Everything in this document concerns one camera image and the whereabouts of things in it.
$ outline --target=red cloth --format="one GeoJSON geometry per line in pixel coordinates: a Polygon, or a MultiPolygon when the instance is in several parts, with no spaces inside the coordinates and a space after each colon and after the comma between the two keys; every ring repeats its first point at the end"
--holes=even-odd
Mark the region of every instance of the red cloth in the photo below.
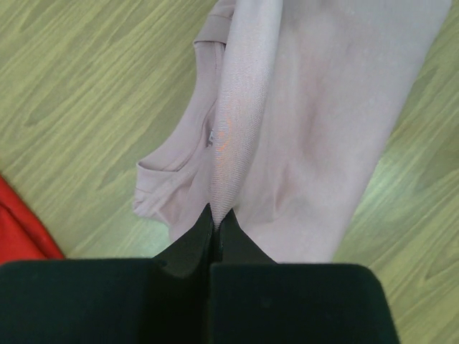
{"type": "Polygon", "coordinates": [[[39,219],[0,177],[0,264],[64,255],[39,219]]]}

